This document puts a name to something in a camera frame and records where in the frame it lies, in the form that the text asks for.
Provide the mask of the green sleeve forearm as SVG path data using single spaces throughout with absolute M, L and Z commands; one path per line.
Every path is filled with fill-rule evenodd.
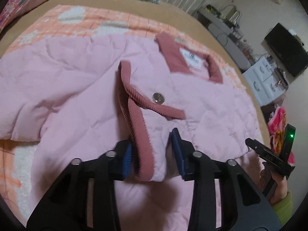
M 286 197 L 272 206 L 274 212 L 278 216 L 282 226 L 286 224 L 292 216 L 293 203 L 292 193 L 288 191 Z

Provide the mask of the person right hand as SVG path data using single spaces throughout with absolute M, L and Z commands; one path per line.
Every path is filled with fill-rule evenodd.
M 264 169 L 260 172 L 258 187 L 261 191 L 264 191 L 269 185 L 270 189 L 266 197 L 269 203 L 274 206 L 288 195 L 287 179 L 275 170 L 270 170 L 267 162 L 262 162 L 262 164 L 264 165 Z

